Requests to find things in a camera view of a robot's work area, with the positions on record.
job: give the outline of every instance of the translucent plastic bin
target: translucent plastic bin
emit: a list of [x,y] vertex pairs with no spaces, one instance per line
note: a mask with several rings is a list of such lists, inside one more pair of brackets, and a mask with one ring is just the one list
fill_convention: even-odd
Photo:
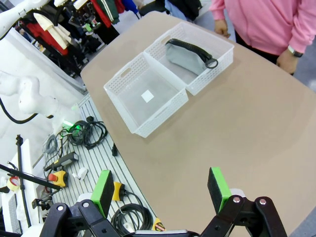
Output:
[[126,64],[104,89],[131,133],[147,137],[188,101],[185,84],[146,53]]
[[[196,75],[185,68],[169,62],[166,58],[165,47],[169,39],[182,40],[203,48],[210,53],[213,58],[218,60],[218,66],[214,69],[206,69],[202,74]],[[233,49],[233,44],[191,24],[181,22],[159,37],[145,52],[177,75],[186,84],[186,89],[192,95],[196,95],[232,64]]]

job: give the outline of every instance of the brown tabletop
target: brown tabletop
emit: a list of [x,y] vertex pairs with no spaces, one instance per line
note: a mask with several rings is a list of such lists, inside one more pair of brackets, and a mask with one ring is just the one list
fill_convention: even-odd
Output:
[[188,93],[189,102],[146,139],[130,133],[104,91],[118,70],[179,22],[148,14],[84,68],[110,135],[167,229],[206,227],[215,215],[208,170],[220,166],[230,188],[250,200],[270,197],[290,234],[316,203],[316,95],[297,79],[235,44],[233,64],[197,96]]

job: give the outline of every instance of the wristwatch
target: wristwatch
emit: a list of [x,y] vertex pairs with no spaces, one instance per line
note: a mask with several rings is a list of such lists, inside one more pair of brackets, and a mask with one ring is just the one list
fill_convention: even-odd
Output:
[[292,48],[290,45],[287,48],[288,48],[288,50],[290,50],[290,52],[293,54],[293,56],[298,57],[298,58],[303,56],[303,53],[295,51],[295,49]]

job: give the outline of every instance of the person's left hand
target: person's left hand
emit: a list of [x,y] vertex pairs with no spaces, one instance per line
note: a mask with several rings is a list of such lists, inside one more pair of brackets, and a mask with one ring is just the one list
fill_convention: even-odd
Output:
[[298,57],[295,57],[290,50],[286,49],[276,60],[276,65],[285,70],[287,73],[293,74],[296,71]]

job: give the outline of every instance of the hand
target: hand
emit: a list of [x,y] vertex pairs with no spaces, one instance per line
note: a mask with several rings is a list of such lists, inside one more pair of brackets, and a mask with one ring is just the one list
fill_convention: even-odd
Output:
[[296,71],[298,57],[295,57],[290,50],[286,49],[276,60],[276,65],[285,70],[287,73],[293,74]]
[[231,34],[228,34],[227,32],[228,28],[227,28],[227,23],[226,20],[216,20],[215,21],[215,33],[218,33],[221,36],[224,36],[226,38],[229,38],[229,36],[231,36]]

